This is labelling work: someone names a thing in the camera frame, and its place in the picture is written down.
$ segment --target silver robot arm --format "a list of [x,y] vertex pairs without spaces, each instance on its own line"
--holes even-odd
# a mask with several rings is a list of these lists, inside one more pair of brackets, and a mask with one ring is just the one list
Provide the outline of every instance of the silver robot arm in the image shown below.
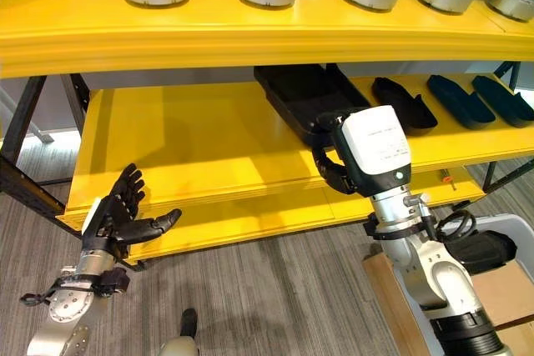
[[27,306],[48,306],[47,320],[33,336],[28,356],[84,354],[91,328],[105,313],[109,298],[128,288],[126,271],[115,263],[128,256],[130,244],[157,238],[179,219],[181,212],[175,209],[157,218],[134,220],[143,186],[141,172],[134,164],[127,166],[111,193],[91,207],[82,229],[78,265],[63,268],[46,293],[21,298]]
[[447,356],[507,356],[475,294],[471,278],[443,243],[424,198],[412,195],[408,142],[391,106],[325,116],[344,165],[323,148],[313,149],[321,176],[342,193],[370,198],[375,212],[365,223],[402,273],[410,296],[421,306]]

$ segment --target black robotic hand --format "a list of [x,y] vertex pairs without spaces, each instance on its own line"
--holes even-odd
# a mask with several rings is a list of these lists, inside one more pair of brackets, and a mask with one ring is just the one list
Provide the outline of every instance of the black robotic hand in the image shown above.
[[83,232],[83,250],[101,249],[116,259],[126,258],[128,245],[157,238],[178,221],[182,212],[177,208],[157,218],[134,220],[144,198],[141,176],[133,163],[123,170]]

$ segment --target floor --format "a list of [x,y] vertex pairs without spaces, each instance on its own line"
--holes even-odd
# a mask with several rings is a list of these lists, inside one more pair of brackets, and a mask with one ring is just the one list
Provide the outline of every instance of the floor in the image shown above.
[[[70,141],[24,145],[19,167],[37,180],[72,174]],[[524,163],[497,166],[496,176]],[[481,179],[485,166],[471,172]],[[534,175],[472,205],[476,215],[515,213],[534,222]],[[49,191],[63,201],[68,184]],[[438,217],[450,212],[438,208]],[[43,291],[79,242],[8,196],[0,195],[0,354],[23,355],[44,320],[44,306],[18,302]],[[129,273],[93,331],[87,354],[156,355],[178,333],[181,311],[199,312],[202,355],[397,355],[361,261],[376,251],[358,223],[157,259]]]

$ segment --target black tray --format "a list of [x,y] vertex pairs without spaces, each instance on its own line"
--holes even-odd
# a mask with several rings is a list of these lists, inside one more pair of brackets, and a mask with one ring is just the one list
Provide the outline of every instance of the black tray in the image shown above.
[[373,94],[381,104],[390,104],[406,135],[418,136],[431,131],[437,120],[423,102],[421,95],[413,98],[405,88],[389,78],[376,78]]
[[520,93],[514,95],[497,81],[481,75],[473,79],[473,87],[513,127],[523,128],[534,121],[534,110]]
[[254,77],[278,114],[312,148],[332,144],[317,123],[321,114],[370,107],[336,64],[326,69],[319,64],[257,66]]
[[458,122],[469,129],[481,129],[495,121],[495,114],[476,92],[468,95],[463,88],[441,75],[431,75],[426,82],[440,103]]

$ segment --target plastic bin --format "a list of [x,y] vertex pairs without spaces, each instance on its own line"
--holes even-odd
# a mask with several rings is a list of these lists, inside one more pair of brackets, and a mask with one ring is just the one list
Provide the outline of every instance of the plastic bin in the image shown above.
[[[459,223],[460,221],[447,224],[445,231],[452,231],[454,228],[458,227]],[[534,283],[534,230],[525,220],[515,214],[497,214],[496,216],[477,218],[476,227],[480,231],[490,229],[508,235],[517,246],[517,263],[523,268],[528,278]],[[417,324],[421,329],[421,333],[426,342],[426,347],[430,354],[432,356],[443,356],[443,349],[434,335],[431,324],[421,312],[419,304],[417,304],[408,294],[408,291],[406,291],[406,286],[402,280],[401,273],[396,269],[394,269],[394,272],[395,277],[402,288],[402,292],[410,305],[411,312],[414,314]]]

